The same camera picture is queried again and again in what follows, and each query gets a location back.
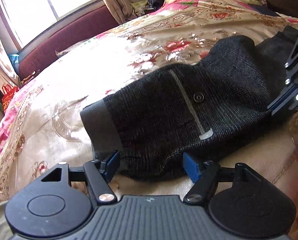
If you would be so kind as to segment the dark grey plaid pants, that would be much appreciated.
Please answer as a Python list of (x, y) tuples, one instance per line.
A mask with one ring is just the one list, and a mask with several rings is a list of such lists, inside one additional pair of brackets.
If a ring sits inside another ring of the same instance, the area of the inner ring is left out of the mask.
[(297, 38), (289, 26), (260, 44), (223, 38), (194, 65), (169, 64), (88, 105), (80, 116), (94, 157), (117, 150), (122, 174), (142, 181), (183, 176), (184, 152), (225, 158), (280, 124), (267, 107)]

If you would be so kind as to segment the black flat tablet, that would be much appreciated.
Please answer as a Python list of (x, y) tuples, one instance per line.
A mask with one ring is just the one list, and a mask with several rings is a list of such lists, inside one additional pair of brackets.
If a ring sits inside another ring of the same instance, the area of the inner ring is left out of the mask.
[(280, 15), (272, 10), (270, 10), (267, 6), (264, 5), (256, 5), (253, 4), (251, 7), (262, 15), (272, 16), (272, 17), (280, 17)]

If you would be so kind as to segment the floral satin bedspread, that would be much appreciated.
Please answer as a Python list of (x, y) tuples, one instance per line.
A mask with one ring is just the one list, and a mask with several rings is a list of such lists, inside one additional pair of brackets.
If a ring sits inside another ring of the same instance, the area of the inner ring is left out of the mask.
[(298, 17), (261, 15), (263, 0), (166, 0), (142, 16), (84, 42), (16, 94), (0, 123), (0, 239), (11, 230), (6, 202), (60, 161), (80, 166), (93, 157), (83, 107), (174, 62), (195, 64), (221, 38), (245, 35), (256, 44)]

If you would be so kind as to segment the red gift bag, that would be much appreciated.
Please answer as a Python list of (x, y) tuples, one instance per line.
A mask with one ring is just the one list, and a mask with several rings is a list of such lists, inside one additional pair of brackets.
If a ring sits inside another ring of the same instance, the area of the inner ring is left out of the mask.
[(2, 105), (3, 105), (3, 111), (6, 112), (12, 98), (14, 95), (19, 91), (19, 88), (12, 87), (10, 84), (5, 84), (2, 87), (3, 97), (2, 97)]

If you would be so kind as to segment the beige cloth on bench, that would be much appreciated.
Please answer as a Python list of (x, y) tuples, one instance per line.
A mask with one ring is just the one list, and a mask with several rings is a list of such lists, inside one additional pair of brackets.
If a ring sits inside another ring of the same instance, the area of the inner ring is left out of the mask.
[(78, 46), (80, 46), (81, 44), (84, 44), (85, 42), (87, 42), (87, 40), (83, 40), (80, 42), (77, 42), (75, 44), (73, 44), (72, 46), (62, 50), (62, 51), (55, 51), (55, 54), (58, 58), (64, 56), (65, 54), (69, 53), (70, 51), (72, 51), (73, 49), (77, 48)]

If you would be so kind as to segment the maroon upholstered bench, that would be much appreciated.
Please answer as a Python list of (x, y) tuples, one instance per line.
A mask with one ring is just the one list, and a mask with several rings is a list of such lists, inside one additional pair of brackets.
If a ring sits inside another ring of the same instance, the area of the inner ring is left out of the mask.
[(43, 71), (58, 59), (57, 52), (61, 52), (77, 42), (90, 39), (118, 25), (118, 22), (106, 6), (88, 12), (56, 31), (23, 59), (20, 59), (18, 76), (21, 80), (24, 80), (33, 72)]

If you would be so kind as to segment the window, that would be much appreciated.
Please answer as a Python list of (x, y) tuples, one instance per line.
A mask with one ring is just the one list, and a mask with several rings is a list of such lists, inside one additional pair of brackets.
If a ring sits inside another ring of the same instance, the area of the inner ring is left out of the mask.
[(98, 0), (0, 0), (0, 9), (21, 50), (66, 16)]

